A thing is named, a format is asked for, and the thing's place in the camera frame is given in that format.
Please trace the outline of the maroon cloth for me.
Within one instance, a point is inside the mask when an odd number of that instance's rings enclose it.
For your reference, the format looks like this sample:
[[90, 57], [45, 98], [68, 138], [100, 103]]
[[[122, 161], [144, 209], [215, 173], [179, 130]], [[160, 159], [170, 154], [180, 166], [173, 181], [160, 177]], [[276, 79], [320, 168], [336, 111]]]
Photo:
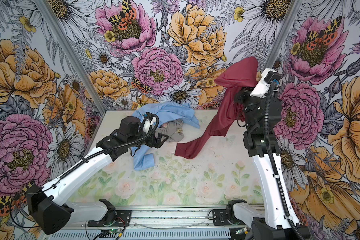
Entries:
[[226, 88], [217, 114], [207, 126], [201, 137], [188, 143], [178, 143], [175, 156], [191, 160], [195, 158], [210, 137], [226, 136], [234, 121], [244, 122], [243, 107], [235, 103], [235, 95], [244, 87], [255, 87], [257, 81], [258, 60], [255, 57], [245, 58], [219, 75], [215, 82]]

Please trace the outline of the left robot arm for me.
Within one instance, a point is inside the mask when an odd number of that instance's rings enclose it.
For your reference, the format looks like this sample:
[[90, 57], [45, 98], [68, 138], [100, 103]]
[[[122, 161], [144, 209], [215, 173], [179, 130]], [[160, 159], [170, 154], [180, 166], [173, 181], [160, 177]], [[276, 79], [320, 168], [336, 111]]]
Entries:
[[116, 208], [109, 201], [100, 199], [80, 204], [69, 202], [69, 198], [94, 174], [129, 149], [140, 149], [143, 145], [158, 149], [168, 140], [167, 135], [156, 133], [157, 115], [147, 112], [143, 117], [142, 121], [133, 116], [122, 119], [120, 127], [100, 140], [82, 160], [42, 187], [34, 185], [26, 190], [29, 214], [45, 234], [52, 235], [72, 223], [112, 226], [116, 222]]

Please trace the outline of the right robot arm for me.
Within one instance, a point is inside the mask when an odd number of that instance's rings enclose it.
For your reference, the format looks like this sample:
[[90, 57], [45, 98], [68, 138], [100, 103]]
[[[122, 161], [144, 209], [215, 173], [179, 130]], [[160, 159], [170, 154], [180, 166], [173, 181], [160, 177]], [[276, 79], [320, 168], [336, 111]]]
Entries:
[[308, 240], [309, 228], [297, 217], [285, 184], [281, 155], [274, 126], [281, 120], [282, 102], [278, 86], [282, 75], [266, 68], [254, 88], [243, 89], [235, 96], [244, 107], [246, 131], [244, 145], [260, 174], [264, 213], [243, 200], [229, 201], [227, 220], [244, 225], [238, 234], [250, 234], [252, 240]]

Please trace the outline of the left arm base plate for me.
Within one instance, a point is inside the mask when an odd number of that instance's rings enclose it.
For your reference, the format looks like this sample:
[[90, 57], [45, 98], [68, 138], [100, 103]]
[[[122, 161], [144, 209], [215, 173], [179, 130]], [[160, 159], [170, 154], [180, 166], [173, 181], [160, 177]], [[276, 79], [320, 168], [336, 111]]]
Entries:
[[88, 221], [88, 227], [128, 227], [132, 218], [131, 210], [115, 210], [106, 213], [99, 221]]

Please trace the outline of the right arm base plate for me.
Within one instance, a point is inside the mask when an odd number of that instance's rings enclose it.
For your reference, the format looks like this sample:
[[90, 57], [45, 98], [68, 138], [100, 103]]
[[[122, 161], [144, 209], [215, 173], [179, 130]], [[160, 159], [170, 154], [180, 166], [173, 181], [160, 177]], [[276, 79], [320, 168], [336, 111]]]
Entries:
[[212, 221], [214, 226], [244, 226], [245, 225], [242, 221], [229, 218], [227, 210], [223, 210], [223, 209], [212, 210]]

